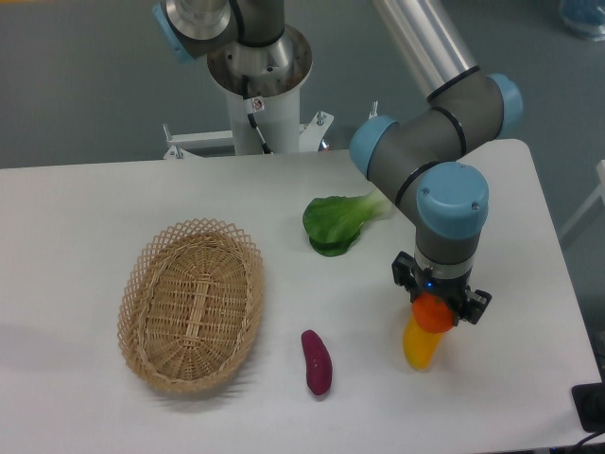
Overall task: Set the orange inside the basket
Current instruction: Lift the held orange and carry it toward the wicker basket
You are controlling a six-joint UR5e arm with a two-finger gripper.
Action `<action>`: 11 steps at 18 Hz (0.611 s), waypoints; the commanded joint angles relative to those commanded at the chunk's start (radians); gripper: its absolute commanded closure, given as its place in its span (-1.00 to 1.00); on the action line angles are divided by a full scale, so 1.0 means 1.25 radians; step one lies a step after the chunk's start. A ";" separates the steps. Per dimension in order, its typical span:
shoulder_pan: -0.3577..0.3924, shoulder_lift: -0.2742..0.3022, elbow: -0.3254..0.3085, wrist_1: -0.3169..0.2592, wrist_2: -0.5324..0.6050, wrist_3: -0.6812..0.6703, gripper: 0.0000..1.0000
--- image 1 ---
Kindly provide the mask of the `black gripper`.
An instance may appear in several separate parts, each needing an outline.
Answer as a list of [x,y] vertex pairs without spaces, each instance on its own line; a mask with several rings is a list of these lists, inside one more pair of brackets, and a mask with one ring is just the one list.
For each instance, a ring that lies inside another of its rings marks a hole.
[[455,306],[459,321],[477,324],[492,295],[469,287],[472,269],[472,266],[460,270],[458,265],[418,264],[406,252],[399,252],[391,264],[394,283],[406,290],[411,303],[427,293],[441,298],[448,306]]

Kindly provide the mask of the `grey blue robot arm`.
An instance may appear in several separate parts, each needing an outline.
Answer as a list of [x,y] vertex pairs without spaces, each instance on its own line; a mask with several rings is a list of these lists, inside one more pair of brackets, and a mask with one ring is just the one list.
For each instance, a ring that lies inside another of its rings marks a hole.
[[[429,108],[401,124],[385,115],[355,132],[350,156],[364,177],[415,226],[413,254],[393,262],[412,299],[440,298],[455,322],[476,323],[491,297],[469,276],[488,215],[482,174],[461,159],[506,133],[521,117],[518,87],[485,75],[438,1],[378,1],[382,21]],[[280,1],[162,1],[154,17],[183,61],[207,60],[229,103],[235,152],[302,149],[297,97],[312,66],[310,45],[285,22]]]

